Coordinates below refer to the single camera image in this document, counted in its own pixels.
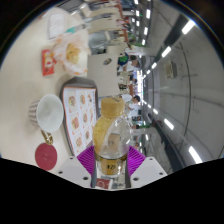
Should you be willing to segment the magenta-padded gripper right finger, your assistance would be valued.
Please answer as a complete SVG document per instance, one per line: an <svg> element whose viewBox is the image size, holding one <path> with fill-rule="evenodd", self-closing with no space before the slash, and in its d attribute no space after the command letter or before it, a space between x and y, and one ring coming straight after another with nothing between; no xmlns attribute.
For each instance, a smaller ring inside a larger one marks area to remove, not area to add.
<svg viewBox="0 0 224 224"><path fill-rule="evenodd" d="M127 154L127 187L140 188L165 177L167 173L154 157L146 157L132 146Z"/></svg>

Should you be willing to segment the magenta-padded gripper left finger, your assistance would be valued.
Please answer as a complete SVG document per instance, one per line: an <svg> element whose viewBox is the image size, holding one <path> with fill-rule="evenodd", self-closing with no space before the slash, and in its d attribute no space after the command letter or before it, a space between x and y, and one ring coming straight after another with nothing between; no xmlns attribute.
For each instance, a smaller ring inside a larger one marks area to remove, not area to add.
<svg viewBox="0 0 224 224"><path fill-rule="evenodd" d="M97 181L94 147L86 148L77 157L68 157L56 174L81 187L94 188Z"/></svg>

